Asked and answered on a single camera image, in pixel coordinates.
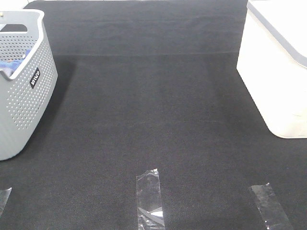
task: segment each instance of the perforated basket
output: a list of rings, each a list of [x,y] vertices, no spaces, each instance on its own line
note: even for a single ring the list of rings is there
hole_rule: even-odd
[[[22,59],[7,76],[0,70],[0,160],[26,145],[54,90],[58,73],[39,10],[3,11],[0,24],[23,24],[26,32],[0,32],[0,60]]]

